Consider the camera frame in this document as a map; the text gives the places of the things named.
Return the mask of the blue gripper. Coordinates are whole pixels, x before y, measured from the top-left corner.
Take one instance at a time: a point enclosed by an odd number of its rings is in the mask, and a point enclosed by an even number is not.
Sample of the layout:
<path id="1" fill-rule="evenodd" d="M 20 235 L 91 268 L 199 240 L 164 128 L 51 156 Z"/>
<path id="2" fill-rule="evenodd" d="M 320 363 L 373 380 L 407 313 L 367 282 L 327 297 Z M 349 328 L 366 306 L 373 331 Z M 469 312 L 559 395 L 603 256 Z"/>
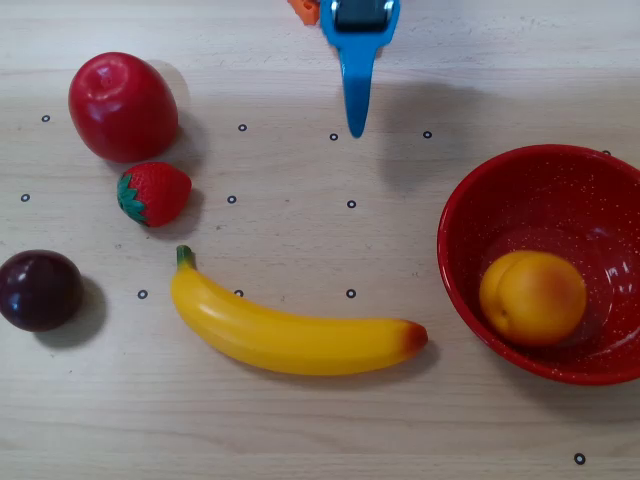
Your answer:
<path id="1" fill-rule="evenodd" d="M 401 3 L 389 0 L 320 2 L 320 25 L 330 45 L 340 51 L 346 118 L 351 135 L 364 132 L 371 93 L 376 49 L 391 42 Z"/>

